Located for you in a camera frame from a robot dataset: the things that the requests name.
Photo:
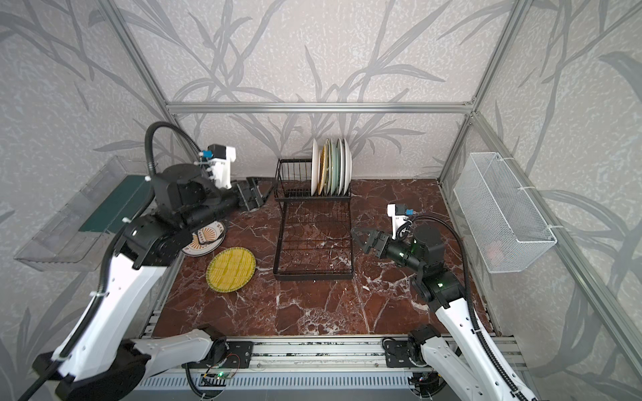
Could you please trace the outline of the black wire dish rack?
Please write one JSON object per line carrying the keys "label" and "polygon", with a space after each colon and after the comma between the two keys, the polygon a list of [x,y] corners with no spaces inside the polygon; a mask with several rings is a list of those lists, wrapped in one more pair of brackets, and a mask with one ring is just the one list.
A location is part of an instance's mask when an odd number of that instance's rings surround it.
{"label": "black wire dish rack", "polygon": [[351,192],[312,194],[312,160],[280,159],[274,199],[281,222],[273,274],[282,282],[351,280]]}

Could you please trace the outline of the white plate orange sunburst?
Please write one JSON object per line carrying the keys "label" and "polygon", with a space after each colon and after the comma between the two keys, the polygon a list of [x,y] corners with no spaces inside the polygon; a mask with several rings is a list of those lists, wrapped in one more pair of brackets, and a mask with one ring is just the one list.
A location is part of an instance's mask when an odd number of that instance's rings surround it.
{"label": "white plate orange sunburst", "polygon": [[343,195],[344,194],[344,170],[345,170],[345,148],[344,148],[344,140],[342,138],[338,139],[338,152],[339,152],[339,167],[337,169],[337,172],[339,174],[339,185],[337,189],[337,195]]}
{"label": "white plate orange sunburst", "polygon": [[192,242],[182,249],[189,257],[202,257],[216,250],[227,235],[227,227],[222,222],[212,222],[192,235]]}

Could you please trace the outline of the white plate green clover emblem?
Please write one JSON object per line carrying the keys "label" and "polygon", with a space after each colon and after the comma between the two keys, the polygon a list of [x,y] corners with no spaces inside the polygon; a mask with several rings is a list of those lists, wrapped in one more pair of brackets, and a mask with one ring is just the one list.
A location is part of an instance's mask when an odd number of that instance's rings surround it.
{"label": "white plate green clover emblem", "polygon": [[319,185],[319,162],[320,162],[319,144],[313,139],[312,152],[312,172],[311,172],[311,195],[316,195]]}

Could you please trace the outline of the white plate green text rim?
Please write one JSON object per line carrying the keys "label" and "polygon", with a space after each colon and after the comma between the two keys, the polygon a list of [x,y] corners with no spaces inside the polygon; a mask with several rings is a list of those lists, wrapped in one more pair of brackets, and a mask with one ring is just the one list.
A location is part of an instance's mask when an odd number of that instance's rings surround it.
{"label": "white plate green text rim", "polygon": [[345,167],[344,167],[344,194],[349,192],[349,185],[352,178],[352,153],[349,148],[347,140],[344,140],[344,154],[345,154]]}

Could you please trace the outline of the yellow woven round plate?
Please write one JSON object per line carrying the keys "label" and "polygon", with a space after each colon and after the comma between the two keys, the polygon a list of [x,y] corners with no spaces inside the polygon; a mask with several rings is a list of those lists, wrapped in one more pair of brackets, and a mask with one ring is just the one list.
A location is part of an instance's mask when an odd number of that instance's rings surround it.
{"label": "yellow woven round plate", "polygon": [[257,262],[244,247],[232,247],[215,255],[206,271],[209,288],[214,292],[236,292],[252,279]]}

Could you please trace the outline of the cream plate with floral sprigs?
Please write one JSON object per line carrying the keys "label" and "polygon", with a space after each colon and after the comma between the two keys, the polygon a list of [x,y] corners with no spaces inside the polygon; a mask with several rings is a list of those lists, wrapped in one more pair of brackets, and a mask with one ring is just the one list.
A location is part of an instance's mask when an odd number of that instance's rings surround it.
{"label": "cream plate with floral sprigs", "polygon": [[331,192],[331,165],[332,165],[332,143],[330,139],[326,140],[325,144],[325,160],[324,160],[324,195],[330,195]]}

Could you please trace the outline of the mint green flower plate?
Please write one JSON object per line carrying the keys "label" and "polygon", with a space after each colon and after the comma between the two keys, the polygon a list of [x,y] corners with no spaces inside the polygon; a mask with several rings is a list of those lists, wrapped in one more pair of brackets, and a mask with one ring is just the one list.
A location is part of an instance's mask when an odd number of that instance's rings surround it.
{"label": "mint green flower plate", "polygon": [[339,170],[340,170],[340,146],[339,146],[339,140],[335,140],[332,143],[332,160],[331,160],[331,166],[329,169],[330,173],[330,195],[336,195],[337,190],[339,187]]}

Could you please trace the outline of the orange woven round plate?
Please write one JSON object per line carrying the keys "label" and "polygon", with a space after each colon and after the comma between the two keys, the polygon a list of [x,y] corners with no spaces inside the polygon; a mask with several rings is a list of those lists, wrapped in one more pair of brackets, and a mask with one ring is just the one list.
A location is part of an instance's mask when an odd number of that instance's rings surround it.
{"label": "orange woven round plate", "polygon": [[327,180],[327,172],[326,172],[326,156],[327,156],[327,145],[324,145],[320,158],[319,158],[319,183],[318,183],[318,188],[317,188],[317,194],[318,195],[323,195],[324,193],[324,188],[325,188],[325,183]]}

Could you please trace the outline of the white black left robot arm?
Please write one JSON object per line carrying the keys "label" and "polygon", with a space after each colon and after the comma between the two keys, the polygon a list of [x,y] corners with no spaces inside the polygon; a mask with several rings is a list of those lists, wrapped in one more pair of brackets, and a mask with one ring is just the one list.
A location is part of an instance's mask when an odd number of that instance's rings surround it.
{"label": "white black left robot arm", "polygon": [[165,339],[127,339],[125,331],[154,284],[197,231],[267,200],[255,178],[232,180],[231,146],[210,145],[193,163],[155,167],[153,139],[163,122],[145,132],[148,203],[125,222],[108,245],[100,280],[80,321],[55,351],[33,363],[38,379],[23,393],[31,399],[48,381],[62,400],[120,400],[151,376],[182,364],[223,360],[226,338],[200,327]]}

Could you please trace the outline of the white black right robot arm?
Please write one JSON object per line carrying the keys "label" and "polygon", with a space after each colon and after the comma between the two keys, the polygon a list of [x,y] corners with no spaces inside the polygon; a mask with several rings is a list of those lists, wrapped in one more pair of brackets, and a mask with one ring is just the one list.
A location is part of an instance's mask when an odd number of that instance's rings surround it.
{"label": "white black right robot arm", "polygon": [[535,400],[537,396],[515,373],[488,331],[480,323],[471,294],[469,267],[462,281],[446,267],[442,254],[444,242],[439,229],[444,227],[464,253],[461,238],[443,220],[419,215],[406,225],[417,223],[413,241],[394,239],[374,228],[355,227],[351,235],[364,253],[374,252],[398,267],[415,272],[416,292],[427,303],[458,345],[457,356],[434,327],[426,326],[408,336],[411,362],[420,368],[431,367],[462,400]]}

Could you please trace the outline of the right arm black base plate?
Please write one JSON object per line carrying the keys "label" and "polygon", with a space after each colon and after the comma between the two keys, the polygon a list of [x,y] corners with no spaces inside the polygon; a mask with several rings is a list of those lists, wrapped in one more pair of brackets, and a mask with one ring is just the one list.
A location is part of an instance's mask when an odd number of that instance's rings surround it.
{"label": "right arm black base plate", "polygon": [[408,339],[383,337],[381,340],[381,346],[384,350],[386,367],[391,369],[410,369],[416,367],[410,359]]}

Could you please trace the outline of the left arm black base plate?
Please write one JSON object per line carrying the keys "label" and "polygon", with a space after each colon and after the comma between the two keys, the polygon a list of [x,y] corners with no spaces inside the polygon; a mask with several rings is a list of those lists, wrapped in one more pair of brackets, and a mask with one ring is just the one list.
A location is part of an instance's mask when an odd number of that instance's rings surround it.
{"label": "left arm black base plate", "polygon": [[212,345],[204,359],[197,363],[199,368],[247,369],[249,367],[254,343],[251,341],[217,341]]}

